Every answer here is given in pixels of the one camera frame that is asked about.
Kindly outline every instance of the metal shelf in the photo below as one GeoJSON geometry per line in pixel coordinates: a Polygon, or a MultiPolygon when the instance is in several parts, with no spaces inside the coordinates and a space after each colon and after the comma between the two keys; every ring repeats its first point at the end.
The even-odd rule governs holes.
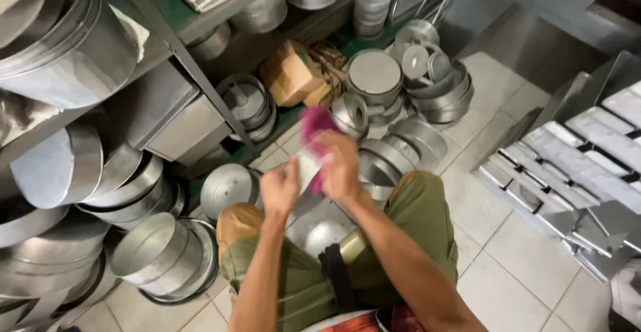
{"type": "MultiPolygon", "coordinates": [[[[138,79],[155,66],[164,62],[172,56],[169,46],[160,38],[149,25],[145,19],[140,15],[140,12],[133,6],[130,0],[107,0],[109,4],[120,9],[124,14],[138,21],[141,25],[149,29],[151,34],[145,43],[145,54],[143,59],[136,65],[132,75],[127,82],[121,87],[123,89],[129,83],[138,79]]],[[[21,156],[27,150],[35,147],[39,142],[50,137],[53,133],[66,127],[76,119],[80,118],[86,112],[90,111],[94,106],[82,107],[78,109],[65,109],[60,114],[53,115],[51,118],[44,120],[42,123],[37,124],[30,131],[25,132],[20,137],[12,140],[9,144],[0,148],[0,169],[6,167],[14,159],[21,156]]]]}
{"type": "Polygon", "coordinates": [[[197,13],[184,0],[151,0],[163,14],[172,30],[189,45],[216,25],[237,14],[254,0],[227,0],[219,6],[197,13]]]}

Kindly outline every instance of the green cloth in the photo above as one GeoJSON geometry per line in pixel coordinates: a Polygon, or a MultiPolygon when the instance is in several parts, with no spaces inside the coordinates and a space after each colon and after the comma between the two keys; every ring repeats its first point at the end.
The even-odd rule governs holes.
{"type": "MultiPolygon", "coordinates": [[[[401,181],[397,189],[396,197],[385,206],[385,214],[414,239],[456,285],[458,247],[443,182],[434,174],[414,172],[411,181],[405,184],[401,181]]],[[[257,243],[257,236],[236,241],[222,256],[222,275],[236,293],[257,243]]],[[[339,312],[320,266],[304,251],[285,241],[278,299],[280,331],[300,331],[339,312]]],[[[348,266],[348,273],[359,308],[367,310],[404,303],[371,246],[348,266]]]]}

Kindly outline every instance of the tiled floor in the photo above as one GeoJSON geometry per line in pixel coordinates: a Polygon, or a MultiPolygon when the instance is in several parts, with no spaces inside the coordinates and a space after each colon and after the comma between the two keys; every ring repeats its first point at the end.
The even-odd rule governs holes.
{"type": "MultiPolygon", "coordinates": [[[[458,291],[491,332],[607,331],[609,286],[582,270],[557,238],[543,236],[469,173],[505,131],[549,96],[485,54],[464,63],[476,95],[470,112],[444,132],[449,151],[436,170],[445,184],[459,247],[458,291]]],[[[298,126],[287,132],[251,166],[265,171],[285,162],[301,147],[298,132],[298,126]]],[[[374,129],[370,137],[384,133],[374,129]]],[[[355,227],[335,205],[318,208],[293,218],[288,227],[288,236],[303,248],[306,241],[297,240],[294,230],[322,220],[335,222],[345,233],[355,227]]],[[[228,290],[219,278],[195,301],[161,307],[123,283],[75,323],[84,332],[224,331],[231,314],[228,290]]]]}

